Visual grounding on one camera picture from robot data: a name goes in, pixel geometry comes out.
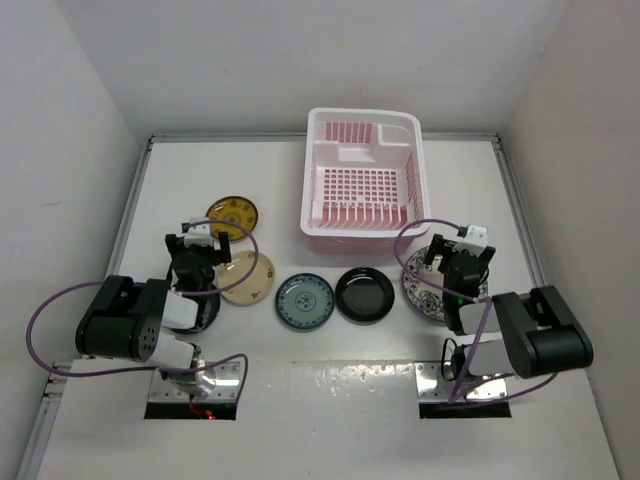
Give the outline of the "yellow patterned plate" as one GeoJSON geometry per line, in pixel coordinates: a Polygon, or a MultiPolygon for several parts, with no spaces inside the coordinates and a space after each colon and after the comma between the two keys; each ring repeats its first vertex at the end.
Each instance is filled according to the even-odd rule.
{"type": "MultiPolygon", "coordinates": [[[[227,196],[217,200],[209,207],[206,216],[240,225],[249,232],[256,228],[259,219],[256,205],[242,196],[227,196]]],[[[218,238],[221,232],[226,232],[232,242],[246,237],[243,230],[227,224],[211,224],[209,228],[215,238],[218,238]]]]}

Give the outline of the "white blue floral plate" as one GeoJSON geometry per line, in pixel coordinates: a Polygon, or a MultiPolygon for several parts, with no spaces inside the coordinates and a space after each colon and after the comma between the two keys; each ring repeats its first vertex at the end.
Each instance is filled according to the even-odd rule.
{"type": "MultiPolygon", "coordinates": [[[[444,276],[438,270],[442,257],[436,256],[432,264],[426,266],[424,259],[427,252],[427,246],[415,251],[407,260],[406,265],[412,272],[417,273],[422,278],[442,285],[444,276]]],[[[444,322],[444,303],[441,290],[416,279],[408,273],[403,274],[402,286],[406,298],[421,315],[433,321],[444,322]]]]}

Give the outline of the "cream plate with calligraphy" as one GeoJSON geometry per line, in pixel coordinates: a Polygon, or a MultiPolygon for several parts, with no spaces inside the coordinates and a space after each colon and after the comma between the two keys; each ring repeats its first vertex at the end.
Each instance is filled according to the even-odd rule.
{"type": "MultiPolygon", "coordinates": [[[[227,287],[242,278],[254,261],[253,251],[241,251],[232,255],[231,262],[218,267],[217,286],[227,287]]],[[[251,275],[233,289],[221,293],[222,297],[237,306],[253,305],[265,299],[275,283],[275,267],[271,259],[260,253],[251,275]]]]}

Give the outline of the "glossy black bowl plate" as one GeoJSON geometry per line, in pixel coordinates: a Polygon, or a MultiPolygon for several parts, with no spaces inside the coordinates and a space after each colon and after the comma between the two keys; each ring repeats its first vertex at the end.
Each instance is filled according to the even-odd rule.
{"type": "Polygon", "coordinates": [[[335,288],[336,305],[349,320],[358,324],[383,319],[395,302],[390,279],[371,267],[358,267],[345,272],[335,288]]]}

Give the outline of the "teal blue patterned plate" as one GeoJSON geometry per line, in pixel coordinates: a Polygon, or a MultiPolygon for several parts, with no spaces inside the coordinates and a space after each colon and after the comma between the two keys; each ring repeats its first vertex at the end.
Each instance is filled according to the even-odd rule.
{"type": "Polygon", "coordinates": [[[307,332],[323,326],[335,308],[331,285],[313,273],[297,273],[287,278],[275,296],[275,311],[288,328],[307,332]]]}

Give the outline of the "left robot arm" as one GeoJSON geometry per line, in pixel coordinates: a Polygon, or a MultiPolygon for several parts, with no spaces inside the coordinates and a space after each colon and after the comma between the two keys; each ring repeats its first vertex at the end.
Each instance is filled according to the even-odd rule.
{"type": "Polygon", "coordinates": [[[81,319],[75,345],[84,355],[128,359],[169,368],[161,378],[196,398],[209,396],[216,386],[213,369],[191,373],[205,364],[202,350],[176,334],[195,334],[216,319],[221,297],[215,289],[215,268],[231,260],[229,235],[215,238],[208,231],[168,234],[171,256],[167,276],[136,282],[111,275],[81,319]]]}

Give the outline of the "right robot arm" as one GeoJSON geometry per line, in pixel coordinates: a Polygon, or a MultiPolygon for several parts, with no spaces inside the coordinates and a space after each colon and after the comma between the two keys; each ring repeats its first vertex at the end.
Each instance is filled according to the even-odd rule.
{"type": "Polygon", "coordinates": [[[521,378],[582,369],[593,363],[590,338],[553,286],[533,288],[521,295],[495,295],[483,320],[483,311],[475,308],[484,306],[486,296],[481,286],[488,279],[496,249],[487,244],[485,235],[469,227],[459,230],[458,236],[461,239],[454,241],[434,235],[423,260],[426,267],[439,261],[444,322],[449,330],[457,335],[471,334],[477,331],[469,324],[471,319],[485,325],[493,322],[511,370],[521,378]]]}

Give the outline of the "pink plastic dish rack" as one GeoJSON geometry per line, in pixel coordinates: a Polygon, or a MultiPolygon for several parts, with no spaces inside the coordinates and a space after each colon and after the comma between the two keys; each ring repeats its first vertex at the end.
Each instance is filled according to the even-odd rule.
{"type": "Polygon", "coordinates": [[[411,114],[315,108],[307,122],[300,229],[322,254],[386,255],[425,235],[421,125],[411,114]]]}

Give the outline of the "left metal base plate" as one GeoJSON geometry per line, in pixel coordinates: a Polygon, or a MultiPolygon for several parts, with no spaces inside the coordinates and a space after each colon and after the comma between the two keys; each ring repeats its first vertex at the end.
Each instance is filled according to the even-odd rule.
{"type": "Polygon", "coordinates": [[[229,362],[197,373],[152,375],[148,401],[150,403],[186,404],[231,403],[240,390],[242,364],[229,362]]]}

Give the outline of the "metal base plate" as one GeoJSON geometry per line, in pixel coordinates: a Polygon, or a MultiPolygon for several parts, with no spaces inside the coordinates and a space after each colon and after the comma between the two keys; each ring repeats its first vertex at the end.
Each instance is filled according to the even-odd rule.
{"type": "MultiPolygon", "coordinates": [[[[455,381],[447,380],[439,361],[415,362],[414,372],[419,402],[447,403],[455,381]]],[[[500,374],[464,380],[457,391],[456,402],[481,402],[507,396],[506,378],[500,374]]]]}
{"type": "Polygon", "coordinates": [[[242,364],[229,362],[197,373],[152,375],[148,401],[150,403],[186,404],[231,403],[240,390],[242,364]]]}

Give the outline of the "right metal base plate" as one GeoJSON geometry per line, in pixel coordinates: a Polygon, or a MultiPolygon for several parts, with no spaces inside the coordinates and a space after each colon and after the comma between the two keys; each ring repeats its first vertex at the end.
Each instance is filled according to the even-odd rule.
{"type": "MultiPolygon", "coordinates": [[[[439,361],[415,362],[414,372],[419,402],[447,403],[455,381],[447,380],[439,361]]],[[[456,402],[481,402],[507,396],[506,378],[500,374],[464,380],[457,391],[456,402]]]]}

